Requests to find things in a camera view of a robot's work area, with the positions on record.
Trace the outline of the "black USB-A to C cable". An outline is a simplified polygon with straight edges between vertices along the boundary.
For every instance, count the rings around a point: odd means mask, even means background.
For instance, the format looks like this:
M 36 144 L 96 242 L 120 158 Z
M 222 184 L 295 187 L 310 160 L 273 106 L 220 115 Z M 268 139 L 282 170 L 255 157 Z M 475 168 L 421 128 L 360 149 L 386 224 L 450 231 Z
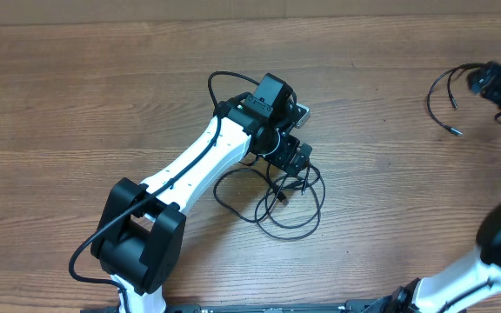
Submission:
M 212 195 L 217 203 L 240 221 L 256 226 L 266 236 L 285 242 L 314 234 L 322 219 L 326 183 L 321 171 L 309 165 L 297 176 L 283 174 L 268 165 L 264 170 L 240 167 L 220 176 Z M 290 196 L 310 196 L 308 216 L 289 222 L 281 209 Z

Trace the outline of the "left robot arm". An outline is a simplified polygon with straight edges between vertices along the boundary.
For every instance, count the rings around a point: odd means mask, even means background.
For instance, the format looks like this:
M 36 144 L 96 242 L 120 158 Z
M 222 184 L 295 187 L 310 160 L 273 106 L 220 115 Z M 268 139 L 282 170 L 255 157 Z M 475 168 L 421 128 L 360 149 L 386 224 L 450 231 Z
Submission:
M 252 92 L 213 101 L 204 133 L 158 173 L 110 191 L 90 253 L 117 288 L 115 312 L 164 312 L 162 287 L 180 255 L 186 217 L 198 198 L 248 154 L 288 176 L 308 168 L 311 147 L 291 135 L 310 117 L 295 91 L 271 73 Z

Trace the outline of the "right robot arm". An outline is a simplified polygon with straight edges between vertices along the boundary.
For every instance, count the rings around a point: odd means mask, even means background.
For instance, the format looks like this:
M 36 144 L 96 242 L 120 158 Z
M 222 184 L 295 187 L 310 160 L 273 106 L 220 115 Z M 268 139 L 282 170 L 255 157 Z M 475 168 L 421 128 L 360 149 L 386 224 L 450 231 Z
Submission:
M 472 93 L 497 105 L 501 124 L 501 63 L 465 63 Z M 475 248 L 434 276 L 417 278 L 392 294 L 358 304 L 350 312 L 464 312 L 472 305 L 501 294 L 501 203 L 484 219 Z

